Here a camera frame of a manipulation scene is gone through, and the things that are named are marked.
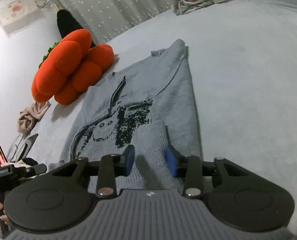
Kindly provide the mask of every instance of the mattress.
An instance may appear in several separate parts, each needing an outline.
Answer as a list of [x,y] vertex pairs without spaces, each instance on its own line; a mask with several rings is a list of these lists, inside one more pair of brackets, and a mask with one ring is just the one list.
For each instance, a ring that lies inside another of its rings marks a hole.
[[[205,161],[225,157],[284,187],[295,200],[297,234],[297,8],[276,0],[236,0],[188,15],[166,11],[111,40],[119,71],[169,47],[188,46]],[[52,101],[28,157],[59,160],[83,96]]]

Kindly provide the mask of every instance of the orange plush pillow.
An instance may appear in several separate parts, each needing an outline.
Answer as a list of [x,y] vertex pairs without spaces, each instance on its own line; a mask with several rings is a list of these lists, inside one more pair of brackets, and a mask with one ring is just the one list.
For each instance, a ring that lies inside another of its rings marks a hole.
[[113,63],[111,46],[100,44],[90,49],[91,34],[76,30],[56,45],[41,64],[32,83],[36,102],[55,100],[67,105],[76,100],[89,86],[95,85]]

